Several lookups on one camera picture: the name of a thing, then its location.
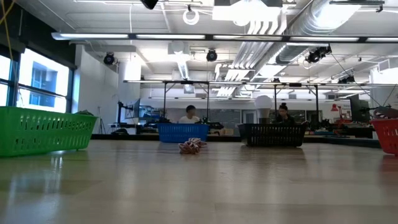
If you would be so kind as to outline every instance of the white ceiling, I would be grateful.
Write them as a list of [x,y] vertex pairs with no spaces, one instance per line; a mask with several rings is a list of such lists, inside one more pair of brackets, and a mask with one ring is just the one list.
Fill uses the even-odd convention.
[[[202,1],[202,9],[211,10],[212,0]],[[288,19],[298,13],[309,0],[296,0],[295,9],[291,10]],[[101,3],[77,3],[73,0],[17,0],[24,9],[43,20],[54,29],[64,32],[130,32],[129,10],[127,5],[107,5]],[[183,6],[165,6],[166,9],[184,9]],[[385,10],[397,10],[398,1],[387,0]],[[170,30],[162,11],[150,11],[142,5],[132,7],[132,32],[173,32],[173,33],[219,33],[219,34],[242,34],[246,33],[247,27],[239,27],[232,22],[213,21],[211,16],[200,14],[198,24],[187,25],[182,20],[183,11],[167,11],[166,16],[169,21]],[[398,35],[398,14],[391,12],[356,12],[354,16],[339,29],[334,31],[335,35]],[[153,73],[170,73],[177,69],[177,64],[173,62],[160,62],[159,57],[167,54],[166,41],[101,41],[93,44],[101,45],[135,45],[142,56],[149,62]],[[190,47],[203,49],[195,55],[195,60],[188,62],[190,70],[214,70],[215,63],[207,63],[205,51],[215,48],[219,60],[233,60],[239,51],[239,42],[189,42]],[[367,68],[375,65],[374,63],[359,62],[357,55],[367,55],[363,60],[374,60],[383,55],[398,55],[398,48],[395,45],[376,45],[376,44],[335,44],[331,46],[333,53],[341,62],[345,69],[356,67],[358,71],[357,81],[368,79]],[[119,57],[129,57],[129,54],[119,54]],[[300,66],[289,66],[284,72],[283,80],[290,82],[297,80],[322,81],[334,74],[342,71],[332,57],[324,58],[312,68],[305,69]]]

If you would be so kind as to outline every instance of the man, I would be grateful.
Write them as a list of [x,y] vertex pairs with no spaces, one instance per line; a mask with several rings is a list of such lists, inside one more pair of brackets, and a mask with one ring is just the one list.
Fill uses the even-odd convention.
[[195,124],[196,122],[198,122],[200,120],[197,116],[195,116],[196,111],[197,111],[197,109],[194,106],[192,106],[192,105],[187,106],[187,109],[186,109],[187,115],[180,118],[180,121],[178,123],[180,123],[180,124]]

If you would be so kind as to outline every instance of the window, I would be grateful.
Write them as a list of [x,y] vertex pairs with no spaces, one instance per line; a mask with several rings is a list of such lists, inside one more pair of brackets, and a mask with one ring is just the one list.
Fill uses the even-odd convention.
[[8,86],[0,84],[0,106],[7,105]]
[[10,76],[11,60],[0,55],[0,78],[8,80]]
[[19,83],[23,88],[18,91],[17,106],[64,113],[68,80],[68,67],[26,49],[21,55]]

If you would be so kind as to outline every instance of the basket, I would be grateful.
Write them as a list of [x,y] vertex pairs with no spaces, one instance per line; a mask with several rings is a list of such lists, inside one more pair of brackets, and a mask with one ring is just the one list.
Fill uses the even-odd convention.
[[240,124],[239,133],[247,146],[289,146],[303,144],[306,125]]
[[0,107],[0,156],[84,149],[97,117]]
[[158,124],[161,142],[183,143],[189,138],[207,140],[209,126],[207,124]]
[[398,156],[398,119],[375,119],[372,124],[383,151]]

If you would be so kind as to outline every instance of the red object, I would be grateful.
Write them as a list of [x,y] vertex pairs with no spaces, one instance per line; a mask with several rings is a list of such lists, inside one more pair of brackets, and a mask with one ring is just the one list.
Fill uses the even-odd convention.
[[383,151],[398,156],[398,119],[375,119],[371,122]]
[[332,105],[330,111],[338,111],[337,105],[336,104]]

